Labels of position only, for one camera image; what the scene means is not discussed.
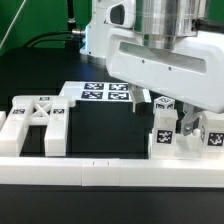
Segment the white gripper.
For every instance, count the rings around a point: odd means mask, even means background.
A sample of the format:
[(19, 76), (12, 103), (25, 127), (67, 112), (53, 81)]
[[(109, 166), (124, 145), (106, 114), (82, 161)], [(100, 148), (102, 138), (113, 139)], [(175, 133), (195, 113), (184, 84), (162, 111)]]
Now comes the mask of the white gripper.
[(147, 112), (149, 90), (185, 102), (184, 136), (202, 109), (224, 112), (224, 30), (205, 19), (207, 1), (121, 0), (106, 10), (109, 74), (132, 83), (135, 114)]

